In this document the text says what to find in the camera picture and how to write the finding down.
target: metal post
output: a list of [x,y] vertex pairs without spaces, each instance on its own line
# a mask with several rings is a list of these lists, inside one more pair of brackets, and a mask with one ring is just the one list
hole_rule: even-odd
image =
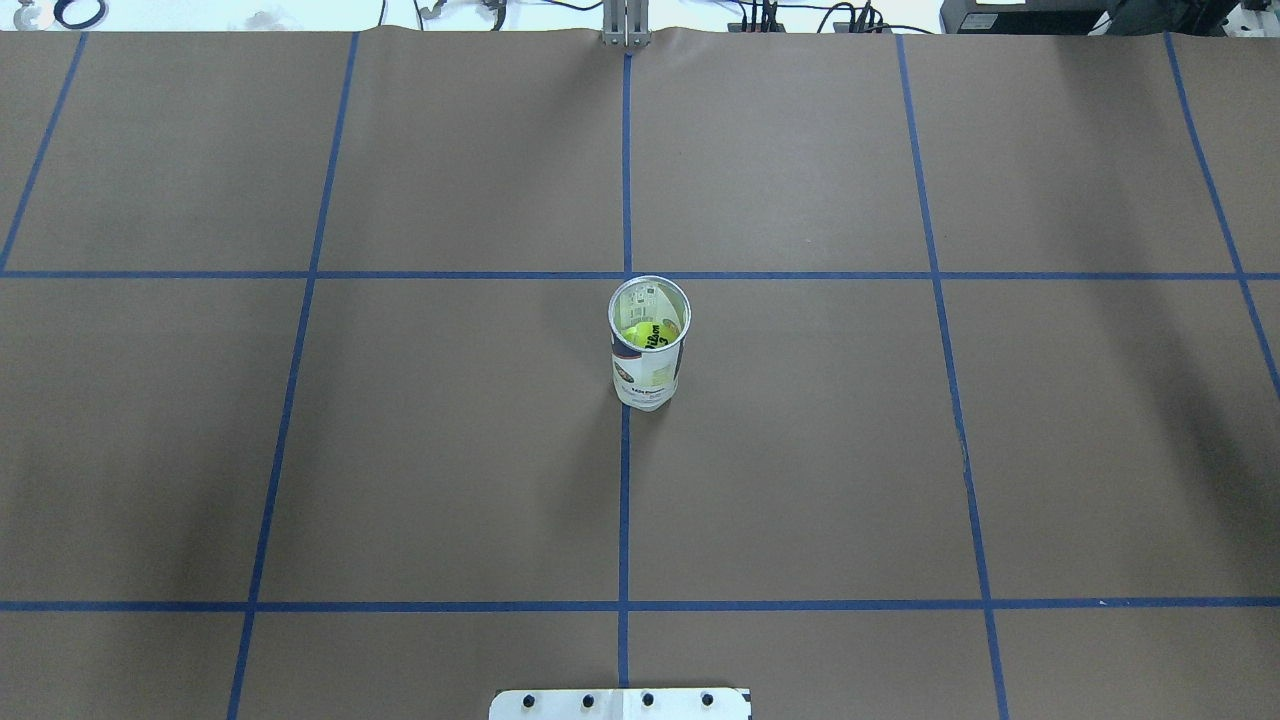
[[628,47],[649,45],[649,0],[604,0],[600,40]]

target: blue tape line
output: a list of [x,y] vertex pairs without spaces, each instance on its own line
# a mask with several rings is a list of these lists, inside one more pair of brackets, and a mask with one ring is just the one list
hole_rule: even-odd
[[673,281],[927,281],[929,273],[895,270],[818,270],[818,272],[719,272],[719,270],[675,270],[644,273],[662,275]]
[[992,600],[992,610],[1073,610],[1125,607],[1280,607],[1280,597],[1047,597]]
[[244,612],[247,602],[150,600],[15,600],[0,601],[0,612]]
[[630,662],[630,650],[627,648],[627,639],[631,635],[631,615],[630,611],[623,606],[618,610],[618,687],[630,688],[631,687],[631,662]]
[[[637,270],[673,281],[928,281],[916,270]],[[1142,281],[1238,282],[1238,273],[1075,273],[1021,270],[942,270],[945,281]],[[307,270],[4,270],[4,279],[307,279]],[[621,281],[613,270],[319,270],[321,281]],[[1244,273],[1249,281],[1280,281],[1280,273]]]
[[[969,532],[973,537],[973,555],[978,569],[978,587],[984,603],[991,601],[991,579],[987,574],[987,551],[982,542],[982,520],[978,516],[978,492],[973,484],[973,464],[969,457],[969,437],[964,425],[964,407],[960,404],[960,383],[956,379],[955,355],[951,348],[951,327],[947,322],[946,299],[942,293],[942,274],[938,268],[938,250],[933,238],[933,215],[929,211],[929,193],[924,183],[924,160],[920,156],[920,136],[915,124],[915,104],[911,100],[911,79],[906,64],[906,47],[902,36],[895,35],[897,46],[899,74],[902,81],[902,102],[906,108],[906,127],[911,138],[911,163],[915,165],[915,190],[920,201],[920,222],[924,227],[924,245],[929,255],[929,273],[933,281],[933,302],[938,313],[938,331],[942,336],[942,359],[947,369],[947,386],[951,389],[951,414],[955,418],[956,436],[960,439],[960,455],[964,462],[964,486],[969,502]],[[1001,720],[1009,720],[1009,700],[1005,693],[1005,670],[1000,657],[1000,638],[996,634],[996,614],[991,607],[983,610],[987,624],[987,650],[991,655],[991,675],[996,689],[996,707]]]
[[241,624],[239,648],[236,651],[236,674],[232,676],[232,694],[227,701],[228,720],[236,720],[239,715],[239,698],[244,689],[244,666],[248,662],[248,644],[253,637],[253,621],[256,619],[257,614],[253,612],[253,607],[250,605],[248,610],[244,611],[244,620]]
[[355,279],[438,279],[438,281],[618,281],[616,272],[531,272],[518,270],[320,270],[323,281]]
[[307,324],[311,320],[311,300],[315,296],[316,274],[320,268],[320,251],[324,246],[324,231],[329,217],[329,200],[333,195],[333,178],[338,170],[338,155],[342,149],[342,131],[347,117],[347,100],[351,96],[351,78],[356,69],[356,51],[360,49],[360,33],[351,33],[351,47],[347,51],[347,70],[342,81],[342,95],[338,100],[338,118],[334,122],[333,142],[329,147],[329,168],[325,172],[324,191],[320,196],[320,211],[316,217],[315,240],[311,243],[311,263],[307,268],[307,284],[302,292],[302,309],[298,313],[298,331],[293,338],[293,357],[289,360],[289,379],[284,387],[284,402],[280,410],[280,427],[275,438],[275,454],[271,459],[271,475],[266,486],[266,501],[262,506],[262,523],[259,528],[257,550],[253,553],[253,571],[250,578],[248,610],[244,611],[244,625],[241,629],[239,652],[236,657],[236,674],[232,678],[230,700],[227,703],[227,717],[234,720],[239,714],[241,691],[244,687],[244,667],[248,662],[250,641],[253,635],[253,615],[259,592],[262,587],[262,566],[266,562],[266,544],[271,536],[271,519],[275,515],[275,497],[280,488],[280,470],[284,466],[284,443],[289,436],[289,421],[293,416],[293,397],[298,386],[298,368],[302,364],[302,348],[306,345]]
[[622,406],[618,450],[618,687],[628,683],[627,605],[631,601],[631,407]]
[[259,602],[259,612],[617,612],[612,600],[513,602]]
[[982,610],[980,600],[637,600],[632,612],[861,612]]
[[84,44],[88,42],[88,33],[82,32],[76,42],[76,53],[72,55],[72,64],[67,68],[67,77],[63,78],[63,87],[58,91],[58,101],[54,102],[54,111],[49,115],[49,124],[45,126],[45,135],[40,138],[40,147],[36,150],[36,159],[31,163],[31,172],[27,173],[27,184],[18,197],[18,208],[13,213],[13,222],[9,223],[9,234],[4,238],[4,247],[0,249],[0,270],[9,263],[9,254],[13,252],[13,243],[18,240],[18,228],[22,227],[22,217],[27,213],[27,202],[31,201],[31,192],[36,188],[36,178],[40,176],[40,167],[45,164],[45,152],[49,142],[54,138],[54,128],[63,115],[63,105],[67,104],[67,95],[72,90],[72,81],[76,79],[76,70],[79,68],[81,56],[84,55]]
[[1213,213],[1217,215],[1217,225],[1222,231],[1222,240],[1226,242],[1226,251],[1231,256],[1231,266],[1235,268],[1236,278],[1240,283],[1240,293],[1244,296],[1244,306],[1249,311],[1249,320],[1253,323],[1253,332],[1258,337],[1258,346],[1262,350],[1262,359],[1267,364],[1271,374],[1271,387],[1280,397],[1280,372],[1276,370],[1275,356],[1271,354],[1271,343],[1267,333],[1262,328],[1262,318],[1253,304],[1253,292],[1249,290],[1249,281],[1244,274],[1244,264],[1240,261],[1240,252],[1235,247],[1235,238],[1231,236],[1231,227],[1226,222],[1226,211],[1222,210],[1222,200],[1217,193],[1217,184],[1213,182],[1213,173],[1210,172],[1208,160],[1204,158],[1204,149],[1201,146],[1199,132],[1196,131],[1196,119],[1192,117],[1192,105],[1187,100],[1187,86],[1183,85],[1183,70],[1178,64],[1178,53],[1174,50],[1174,36],[1165,32],[1165,51],[1169,54],[1169,68],[1174,73],[1174,85],[1178,87],[1178,101],[1183,106],[1183,119],[1187,122],[1187,135],[1190,136],[1192,147],[1196,150],[1196,160],[1199,163],[1201,173],[1204,176],[1204,184],[1208,187],[1208,197],[1213,202]]
[[306,270],[5,270],[13,279],[306,279]]
[[[248,602],[202,601],[0,601],[0,612],[246,612]],[[1280,607],[1280,596],[1030,597],[951,600],[613,600],[581,601],[280,601],[256,614],[500,614],[500,612],[919,612],[945,610],[1123,610],[1157,607]]]
[[622,270],[631,274],[631,54],[622,56]]
[[945,281],[1234,281],[1235,273],[1057,273],[942,270]]

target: can rim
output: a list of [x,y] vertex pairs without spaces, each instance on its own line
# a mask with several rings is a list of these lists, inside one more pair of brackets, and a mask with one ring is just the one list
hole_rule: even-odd
[[[662,284],[662,286],[669,287],[671,290],[676,291],[676,295],[680,296],[680,300],[682,300],[685,302],[685,322],[681,324],[680,334],[676,336],[676,340],[671,341],[671,345],[668,345],[666,347],[646,348],[646,347],[640,347],[637,345],[627,342],[627,338],[622,337],[618,333],[618,328],[614,327],[614,324],[613,324],[613,307],[618,302],[618,296],[621,296],[622,291],[627,290],[628,287],[635,286],[635,284],[640,284],[643,282],[657,283],[657,284]],[[694,310],[692,310],[692,306],[689,305],[689,296],[685,295],[684,288],[681,288],[678,284],[676,284],[671,279],[667,279],[667,278],[664,278],[662,275],[640,275],[640,277],[631,278],[630,281],[620,284],[618,290],[613,291],[613,297],[609,299],[609,306],[607,309],[607,315],[608,315],[608,320],[609,320],[609,332],[613,333],[613,337],[618,338],[620,341],[622,341],[622,345],[630,347],[631,350],[635,350],[636,352],[666,352],[666,351],[671,350],[672,347],[680,345],[680,342],[685,340],[685,336],[689,334],[689,328],[692,327],[692,324],[694,324]]]

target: tennis ball can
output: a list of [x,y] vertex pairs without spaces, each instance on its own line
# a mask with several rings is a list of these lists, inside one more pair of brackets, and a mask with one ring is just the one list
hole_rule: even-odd
[[689,297],[667,278],[641,275],[614,291],[609,327],[618,400],[646,411],[671,400],[691,319]]

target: tennis ball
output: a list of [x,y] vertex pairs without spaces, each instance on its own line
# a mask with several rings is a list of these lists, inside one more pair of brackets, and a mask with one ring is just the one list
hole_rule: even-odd
[[622,340],[645,350],[667,347],[680,337],[680,325],[671,320],[660,323],[636,323],[622,331]]

